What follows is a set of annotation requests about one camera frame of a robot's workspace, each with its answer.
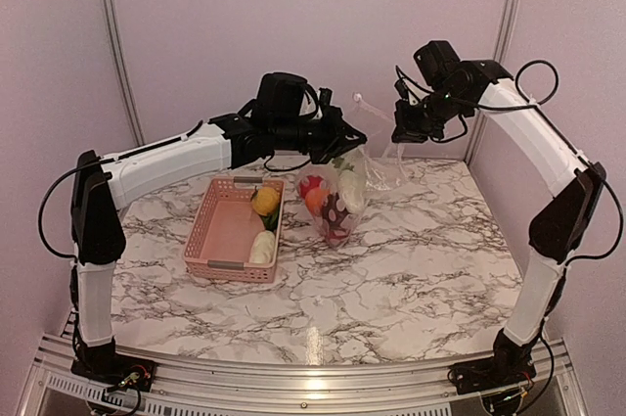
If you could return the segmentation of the aluminium front rail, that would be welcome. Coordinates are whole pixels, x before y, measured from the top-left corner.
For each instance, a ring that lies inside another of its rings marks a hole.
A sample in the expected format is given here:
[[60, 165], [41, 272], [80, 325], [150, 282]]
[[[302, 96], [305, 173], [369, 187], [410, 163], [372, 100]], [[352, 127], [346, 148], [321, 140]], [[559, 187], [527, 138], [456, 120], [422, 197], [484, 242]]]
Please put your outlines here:
[[[152, 387], [141, 397], [142, 415], [485, 415], [503, 393], [458, 394], [447, 378], [454, 358], [307, 366], [206, 360], [131, 347], [121, 352], [156, 364]], [[67, 336], [44, 336], [18, 414], [132, 409], [134, 393], [106, 393], [105, 385], [73, 375], [72, 361]]]

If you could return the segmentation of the right aluminium frame post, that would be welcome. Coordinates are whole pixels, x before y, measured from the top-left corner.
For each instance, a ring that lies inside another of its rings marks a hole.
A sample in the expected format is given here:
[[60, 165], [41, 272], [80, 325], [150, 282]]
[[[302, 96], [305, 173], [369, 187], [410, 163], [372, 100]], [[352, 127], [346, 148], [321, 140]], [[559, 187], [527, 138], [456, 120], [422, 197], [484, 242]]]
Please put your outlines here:
[[[520, 0], [504, 0], [503, 11], [501, 14], [500, 24], [497, 32], [493, 59], [500, 64], [506, 59], [514, 34], [514, 26], [518, 13]], [[467, 166], [471, 166], [473, 160], [479, 151], [481, 139], [483, 137], [486, 126], [486, 116], [480, 114], [474, 127], [470, 133], [469, 144], [466, 149], [464, 162]]]

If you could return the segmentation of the red toy apple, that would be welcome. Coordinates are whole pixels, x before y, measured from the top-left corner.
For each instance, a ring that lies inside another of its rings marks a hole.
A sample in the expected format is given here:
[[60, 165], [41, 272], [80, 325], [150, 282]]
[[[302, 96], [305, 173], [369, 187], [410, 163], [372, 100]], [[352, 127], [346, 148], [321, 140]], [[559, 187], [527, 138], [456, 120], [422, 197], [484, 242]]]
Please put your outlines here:
[[316, 188], [319, 188], [324, 182], [324, 178], [318, 175], [307, 175], [298, 183], [298, 194], [305, 199], [307, 194]]
[[332, 248], [340, 248], [348, 241], [348, 239], [348, 234], [336, 231], [331, 231], [326, 237], [328, 245]]

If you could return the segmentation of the left aluminium frame post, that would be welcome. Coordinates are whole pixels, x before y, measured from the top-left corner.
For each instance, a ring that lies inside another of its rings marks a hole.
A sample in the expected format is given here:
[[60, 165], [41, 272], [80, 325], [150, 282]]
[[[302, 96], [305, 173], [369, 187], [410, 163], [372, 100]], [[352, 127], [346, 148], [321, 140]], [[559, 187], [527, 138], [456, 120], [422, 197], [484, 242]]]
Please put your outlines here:
[[115, 9], [115, 1], [102, 0], [102, 6], [104, 10], [105, 26], [112, 52], [113, 67], [121, 92], [123, 108], [133, 143], [136, 146], [141, 146], [145, 143], [145, 136], [139, 119], [139, 112], [135, 103], [132, 85], [125, 62], [121, 33]]

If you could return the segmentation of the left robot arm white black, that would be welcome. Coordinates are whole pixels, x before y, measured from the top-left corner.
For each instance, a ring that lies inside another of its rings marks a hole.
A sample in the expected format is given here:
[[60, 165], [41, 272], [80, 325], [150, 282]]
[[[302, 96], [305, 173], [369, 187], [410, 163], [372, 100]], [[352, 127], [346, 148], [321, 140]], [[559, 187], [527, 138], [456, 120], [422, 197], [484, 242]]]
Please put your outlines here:
[[112, 276], [126, 246], [119, 212], [170, 184], [278, 151], [325, 164], [364, 144], [366, 135], [344, 120], [331, 99], [330, 89], [314, 89], [304, 77], [271, 72], [236, 113], [130, 151], [104, 157], [88, 151], [79, 157], [70, 203], [70, 291], [77, 313], [72, 345], [78, 363], [104, 382], [116, 381], [131, 363], [115, 350], [111, 320]]

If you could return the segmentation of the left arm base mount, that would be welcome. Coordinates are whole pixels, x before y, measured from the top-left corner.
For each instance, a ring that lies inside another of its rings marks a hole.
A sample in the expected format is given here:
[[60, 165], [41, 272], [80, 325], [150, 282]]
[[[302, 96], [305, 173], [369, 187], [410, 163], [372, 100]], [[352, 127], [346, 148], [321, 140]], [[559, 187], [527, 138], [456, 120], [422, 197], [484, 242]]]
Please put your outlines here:
[[137, 378], [127, 386], [133, 383], [140, 392], [151, 389], [157, 364], [150, 359], [118, 353], [114, 339], [104, 345], [90, 347], [79, 335], [75, 335], [72, 348], [74, 360], [71, 372], [74, 375], [108, 384], [118, 390], [124, 380], [128, 381], [132, 374], [136, 374]]

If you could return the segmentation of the white toy vegetable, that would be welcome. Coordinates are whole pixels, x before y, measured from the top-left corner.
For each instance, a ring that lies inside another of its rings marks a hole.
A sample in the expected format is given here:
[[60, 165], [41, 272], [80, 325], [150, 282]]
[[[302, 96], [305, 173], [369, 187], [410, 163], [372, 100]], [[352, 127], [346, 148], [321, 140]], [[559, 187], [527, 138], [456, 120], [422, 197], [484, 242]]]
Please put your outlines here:
[[252, 264], [269, 263], [274, 255], [276, 237], [272, 231], [259, 232], [250, 248], [248, 262]]
[[343, 170], [338, 178], [338, 193], [352, 214], [361, 214], [366, 207], [366, 176], [361, 172]]

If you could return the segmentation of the yellow toy lemon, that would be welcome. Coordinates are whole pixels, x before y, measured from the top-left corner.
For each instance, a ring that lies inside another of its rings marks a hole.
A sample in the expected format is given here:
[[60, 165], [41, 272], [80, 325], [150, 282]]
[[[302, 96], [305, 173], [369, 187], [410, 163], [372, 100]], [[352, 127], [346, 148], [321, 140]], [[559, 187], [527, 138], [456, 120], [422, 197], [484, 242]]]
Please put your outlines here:
[[253, 193], [250, 202], [258, 215], [269, 216], [279, 208], [281, 196], [274, 188], [263, 186]]

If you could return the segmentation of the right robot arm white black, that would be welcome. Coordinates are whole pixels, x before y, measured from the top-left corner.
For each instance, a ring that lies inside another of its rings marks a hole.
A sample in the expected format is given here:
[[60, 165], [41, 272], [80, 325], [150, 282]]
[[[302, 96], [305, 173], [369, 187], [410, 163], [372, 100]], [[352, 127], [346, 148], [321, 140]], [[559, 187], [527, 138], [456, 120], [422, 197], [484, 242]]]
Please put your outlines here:
[[529, 257], [514, 311], [494, 342], [484, 375], [507, 383], [538, 341], [545, 318], [556, 306], [566, 267], [579, 247], [599, 196], [605, 172], [590, 162], [523, 94], [517, 77], [494, 60], [462, 60], [445, 40], [432, 40], [414, 60], [425, 80], [418, 84], [397, 69], [394, 84], [395, 143], [445, 142], [448, 121], [483, 113], [495, 122], [532, 163], [551, 200], [531, 220]]

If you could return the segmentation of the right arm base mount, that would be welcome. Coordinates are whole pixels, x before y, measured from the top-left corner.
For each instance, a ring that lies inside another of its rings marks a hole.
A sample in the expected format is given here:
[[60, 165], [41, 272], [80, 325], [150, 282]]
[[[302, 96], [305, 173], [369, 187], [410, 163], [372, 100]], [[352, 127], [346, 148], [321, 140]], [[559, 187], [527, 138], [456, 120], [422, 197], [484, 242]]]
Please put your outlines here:
[[447, 378], [457, 394], [489, 391], [536, 376], [531, 351], [537, 344], [536, 334], [529, 343], [517, 345], [501, 329], [490, 357], [457, 362], [449, 367]]

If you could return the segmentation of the aluminium frame post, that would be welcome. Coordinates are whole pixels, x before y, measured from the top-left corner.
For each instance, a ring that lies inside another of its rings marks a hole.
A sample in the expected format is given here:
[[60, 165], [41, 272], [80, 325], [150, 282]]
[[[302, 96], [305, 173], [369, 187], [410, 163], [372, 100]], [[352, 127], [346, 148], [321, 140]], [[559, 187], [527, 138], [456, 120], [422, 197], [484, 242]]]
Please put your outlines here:
[[132, 85], [125, 62], [121, 33], [115, 9], [115, 1], [102, 0], [102, 6], [104, 10], [105, 26], [112, 52], [113, 67], [121, 92], [123, 108], [133, 143], [136, 146], [141, 146], [145, 143], [145, 136], [139, 119], [139, 112], [135, 103]]
[[[514, 26], [518, 13], [520, 0], [504, 0], [503, 11], [501, 14], [500, 24], [497, 32], [493, 59], [500, 64], [506, 59], [514, 34]], [[480, 114], [474, 127], [470, 133], [469, 144], [466, 149], [464, 162], [467, 166], [471, 166], [473, 160], [479, 151], [481, 139], [483, 137], [486, 126], [486, 116]]]

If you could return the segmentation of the clear pink zip top bag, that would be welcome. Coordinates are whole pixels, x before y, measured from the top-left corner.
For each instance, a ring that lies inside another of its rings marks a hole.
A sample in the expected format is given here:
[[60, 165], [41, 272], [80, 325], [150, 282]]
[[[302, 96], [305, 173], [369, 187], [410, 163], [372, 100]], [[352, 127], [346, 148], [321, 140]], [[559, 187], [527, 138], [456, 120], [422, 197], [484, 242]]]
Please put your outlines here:
[[366, 133], [366, 144], [326, 164], [307, 165], [294, 179], [295, 192], [315, 229], [334, 249], [347, 243], [370, 199], [408, 181], [402, 166], [404, 146], [390, 140], [394, 118], [360, 93], [352, 99], [345, 118]]

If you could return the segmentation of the pink perforated plastic basket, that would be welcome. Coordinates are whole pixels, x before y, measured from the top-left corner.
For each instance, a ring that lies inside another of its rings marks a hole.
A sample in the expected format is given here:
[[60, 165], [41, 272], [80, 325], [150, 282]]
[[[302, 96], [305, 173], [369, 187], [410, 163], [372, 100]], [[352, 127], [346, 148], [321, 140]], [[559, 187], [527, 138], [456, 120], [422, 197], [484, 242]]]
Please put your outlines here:
[[266, 230], [251, 198], [264, 187], [279, 196], [285, 192], [285, 182], [278, 178], [216, 176], [210, 181], [183, 251], [193, 276], [248, 283], [274, 281], [280, 225], [273, 231], [269, 258], [261, 263], [250, 260], [256, 237]]

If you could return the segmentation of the dark maroon toy fruit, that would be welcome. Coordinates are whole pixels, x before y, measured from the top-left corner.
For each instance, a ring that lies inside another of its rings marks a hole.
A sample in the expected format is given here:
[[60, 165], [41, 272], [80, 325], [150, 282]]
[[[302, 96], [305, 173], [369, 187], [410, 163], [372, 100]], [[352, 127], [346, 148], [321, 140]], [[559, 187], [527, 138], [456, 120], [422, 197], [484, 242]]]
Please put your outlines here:
[[330, 193], [321, 208], [321, 214], [322, 219], [328, 223], [329, 230], [334, 232], [344, 229], [342, 223], [350, 212], [339, 193]]

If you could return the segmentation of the orange toy orange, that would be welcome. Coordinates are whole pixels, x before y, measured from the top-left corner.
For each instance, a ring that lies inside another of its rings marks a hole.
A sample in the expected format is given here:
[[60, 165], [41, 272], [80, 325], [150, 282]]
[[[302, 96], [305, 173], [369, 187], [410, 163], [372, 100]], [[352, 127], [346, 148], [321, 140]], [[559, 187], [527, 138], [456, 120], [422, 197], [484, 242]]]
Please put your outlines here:
[[321, 214], [321, 209], [330, 193], [329, 189], [322, 187], [316, 187], [307, 192], [304, 201], [312, 215]]

